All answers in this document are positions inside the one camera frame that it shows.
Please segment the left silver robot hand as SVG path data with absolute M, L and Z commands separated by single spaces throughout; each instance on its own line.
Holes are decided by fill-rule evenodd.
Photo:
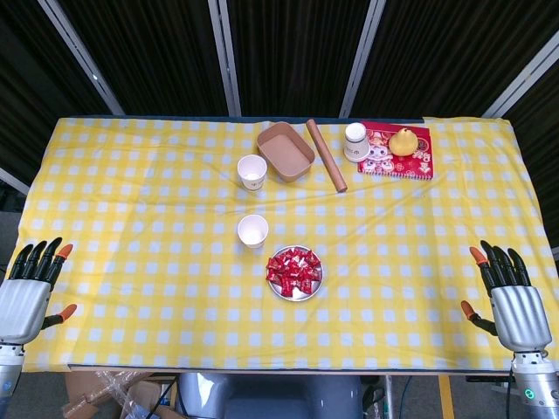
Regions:
M 26 245 L 0 284 L 0 346 L 23 346 L 39 332 L 67 321 L 77 310 L 70 304 L 59 313 L 46 313 L 52 291 L 73 245 L 60 237 Z

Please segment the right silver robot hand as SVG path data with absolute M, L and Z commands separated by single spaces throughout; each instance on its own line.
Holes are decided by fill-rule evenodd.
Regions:
M 552 336 L 540 293 L 532 286 L 523 259 L 512 248 L 504 251 L 484 240 L 480 245 L 469 251 L 480 270 L 493 319 L 481 318 L 465 300 L 460 302 L 463 314 L 514 353 L 543 352 Z

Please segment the upturned white paper cup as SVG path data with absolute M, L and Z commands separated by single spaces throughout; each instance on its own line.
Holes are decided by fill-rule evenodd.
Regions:
M 370 144 L 366 127 L 360 122 L 354 122 L 345 128 L 344 155 L 352 162 L 361 162 L 367 159 Z

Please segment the brown cardboard box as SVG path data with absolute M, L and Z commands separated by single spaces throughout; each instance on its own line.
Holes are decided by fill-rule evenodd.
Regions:
M 69 402 L 62 408 L 64 419 L 94 419 L 103 408 L 109 409 L 109 419 L 133 419 L 112 399 L 101 405 L 92 402 L 92 392 L 100 388 L 94 372 L 66 373 L 65 383 Z M 134 412 L 140 419 L 188 419 L 178 411 L 178 389 L 171 375 L 152 374 L 128 394 L 138 403 Z

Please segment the clear plastic wrap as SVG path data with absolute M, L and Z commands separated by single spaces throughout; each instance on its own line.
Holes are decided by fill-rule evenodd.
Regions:
M 92 392 L 92 402 L 95 405 L 104 404 L 112 399 L 126 414 L 131 414 L 133 419 L 140 419 L 134 412 L 138 403 L 133 400 L 128 391 L 136 383 L 149 378 L 152 375 L 150 372 L 98 370 L 94 374 L 100 382 L 100 388 Z

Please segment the yellow checkered tablecloth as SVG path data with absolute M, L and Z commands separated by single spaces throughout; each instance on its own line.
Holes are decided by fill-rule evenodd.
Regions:
M 27 196 L 19 246 L 73 245 L 26 348 L 29 372 L 69 367 L 501 371 L 512 355 L 468 322 L 491 306 L 469 248 L 513 248 L 542 296 L 559 367 L 559 277 L 505 120 L 428 118 L 430 181 L 359 173 L 341 125 L 299 180 L 244 189 L 265 123 L 62 119 Z M 246 247 L 247 215 L 268 223 Z

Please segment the red cartoon spiral notebook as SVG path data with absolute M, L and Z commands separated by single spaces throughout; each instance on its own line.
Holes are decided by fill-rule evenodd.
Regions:
M 387 175 L 414 180 L 431 180 L 434 174 L 430 131 L 426 127 L 410 127 L 364 121 L 370 144 L 369 156 L 357 164 L 359 173 Z M 405 157 L 390 152 L 389 140 L 402 128 L 409 128 L 418 138 L 418 148 Z

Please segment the yellow pear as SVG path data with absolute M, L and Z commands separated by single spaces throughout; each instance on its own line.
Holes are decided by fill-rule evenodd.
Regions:
M 412 155 L 418 148 L 417 135 L 409 128 L 402 128 L 389 140 L 390 152 L 399 157 Z

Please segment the wooden rolling pin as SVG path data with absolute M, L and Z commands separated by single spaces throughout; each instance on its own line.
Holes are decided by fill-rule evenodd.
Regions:
M 318 125 L 313 119 L 306 122 L 307 130 L 311 135 L 315 147 L 321 157 L 321 160 L 330 176 L 332 183 L 335 186 L 337 193 L 343 193 L 347 191 L 347 184 L 342 176 L 340 169 L 335 163 L 334 157 L 332 156 L 327 143 L 325 142 Z

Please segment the grey robot torso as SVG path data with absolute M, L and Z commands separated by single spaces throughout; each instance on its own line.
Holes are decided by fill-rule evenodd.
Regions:
M 343 374 L 183 373 L 176 410 L 189 419 L 363 419 L 362 384 Z

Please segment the brown paper food box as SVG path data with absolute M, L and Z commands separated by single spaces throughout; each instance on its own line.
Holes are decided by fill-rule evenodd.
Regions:
M 286 122 L 277 122 L 262 131 L 257 149 L 284 182 L 294 182 L 306 174 L 315 159 L 313 149 Z

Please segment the aluminium partition post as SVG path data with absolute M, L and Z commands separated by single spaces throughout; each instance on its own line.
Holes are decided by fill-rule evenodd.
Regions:
M 369 54 L 375 41 L 376 32 L 382 19 L 385 4 L 386 0 L 369 1 L 369 8 L 363 23 L 362 33 L 355 51 L 355 58 L 342 100 L 339 113 L 341 119 L 347 119 L 351 114 Z
M 503 117 L 558 60 L 559 30 L 524 66 L 482 117 L 486 119 Z
M 0 180 L 10 185 L 12 188 L 17 190 L 19 193 L 27 196 L 30 191 L 30 186 L 18 180 L 14 175 L 0 168 Z
M 207 0 L 224 96 L 230 117 L 241 117 L 231 23 L 227 0 Z
M 80 68 L 104 101 L 112 115 L 123 116 L 124 112 L 117 100 L 113 89 L 107 83 L 100 68 L 86 48 L 78 32 L 64 12 L 58 0 L 37 0 L 38 5 L 46 14 L 52 25 L 65 42 L 70 53 L 78 62 Z

